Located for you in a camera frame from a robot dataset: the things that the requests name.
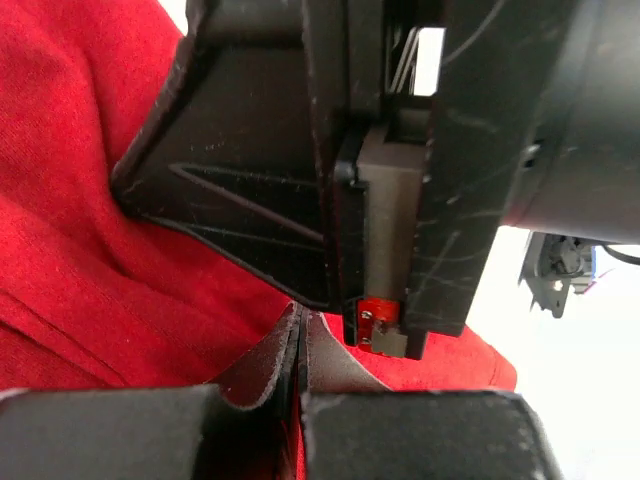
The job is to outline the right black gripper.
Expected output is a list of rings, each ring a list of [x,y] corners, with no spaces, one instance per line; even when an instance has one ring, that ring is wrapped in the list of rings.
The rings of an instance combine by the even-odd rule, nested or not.
[[[348,345],[418,359],[461,334],[578,11],[305,3],[323,305]]]

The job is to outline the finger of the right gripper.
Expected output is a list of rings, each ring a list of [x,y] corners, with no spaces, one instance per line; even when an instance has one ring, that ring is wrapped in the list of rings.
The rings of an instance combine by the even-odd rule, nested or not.
[[[298,1],[191,1],[149,116],[113,168],[122,210],[333,306]]]

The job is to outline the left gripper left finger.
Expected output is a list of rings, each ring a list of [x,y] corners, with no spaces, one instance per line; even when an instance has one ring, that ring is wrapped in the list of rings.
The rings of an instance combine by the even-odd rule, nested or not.
[[[297,357],[300,306],[290,303],[275,327],[213,381],[211,410],[288,410]]]

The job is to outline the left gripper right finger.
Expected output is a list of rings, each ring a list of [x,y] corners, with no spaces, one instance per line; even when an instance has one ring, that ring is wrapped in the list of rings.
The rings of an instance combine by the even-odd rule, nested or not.
[[[322,313],[306,313],[300,327],[299,348],[298,385],[301,400],[391,392],[331,333]]]

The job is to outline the dark red t-shirt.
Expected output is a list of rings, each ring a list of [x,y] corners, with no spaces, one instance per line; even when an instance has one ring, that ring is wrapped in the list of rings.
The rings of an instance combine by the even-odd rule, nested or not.
[[[291,309],[199,242],[125,217],[109,176],[181,34],[155,1],[1,5],[1,386],[180,387]]]

